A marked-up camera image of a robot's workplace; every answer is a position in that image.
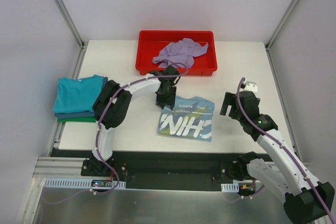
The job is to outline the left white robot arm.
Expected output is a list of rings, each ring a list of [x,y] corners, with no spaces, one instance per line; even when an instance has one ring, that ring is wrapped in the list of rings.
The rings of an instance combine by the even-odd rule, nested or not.
[[[149,93],[156,94],[155,105],[171,109],[175,105],[176,85],[182,74],[174,66],[164,70],[151,71],[144,77],[120,85],[110,80],[103,87],[93,104],[97,124],[95,145],[89,157],[92,169],[99,176],[110,173],[112,157],[112,140],[117,127],[124,121],[131,101]]]

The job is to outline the light blue t-shirt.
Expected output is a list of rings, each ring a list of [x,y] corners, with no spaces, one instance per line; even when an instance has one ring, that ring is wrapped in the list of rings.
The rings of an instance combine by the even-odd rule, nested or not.
[[[212,141],[212,117],[215,104],[201,97],[177,96],[175,106],[165,106],[160,114],[157,133],[168,137]]]

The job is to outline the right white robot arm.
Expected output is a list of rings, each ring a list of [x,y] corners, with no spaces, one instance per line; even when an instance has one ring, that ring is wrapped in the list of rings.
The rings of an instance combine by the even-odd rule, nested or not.
[[[278,170],[269,167],[255,152],[249,152],[226,169],[227,176],[260,181],[282,202],[292,223],[311,223],[324,216],[335,223],[331,214],[335,189],[329,182],[322,183],[304,166],[286,144],[274,120],[259,112],[259,103],[260,99],[252,91],[227,92],[220,114],[237,120]]]

